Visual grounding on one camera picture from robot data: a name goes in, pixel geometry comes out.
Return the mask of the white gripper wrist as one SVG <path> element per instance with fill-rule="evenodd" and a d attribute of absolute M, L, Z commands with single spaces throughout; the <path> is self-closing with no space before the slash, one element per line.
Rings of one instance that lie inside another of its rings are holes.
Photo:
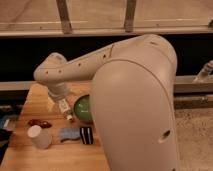
<path fill-rule="evenodd" d="M 70 90 L 66 83 L 48 85 L 47 88 L 48 95 L 53 101 L 61 100 L 70 93 Z"/>

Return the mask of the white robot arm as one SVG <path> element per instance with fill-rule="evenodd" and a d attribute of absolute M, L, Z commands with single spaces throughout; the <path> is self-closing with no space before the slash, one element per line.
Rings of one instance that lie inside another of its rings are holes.
<path fill-rule="evenodd" d="M 174 116 L 177 56 L 146 34 L 68 61 L 50 54 L 34 71 L 58 100 L 66 83 L 89 80 L 90 111 L 110 171 L 180 171 Z"/>

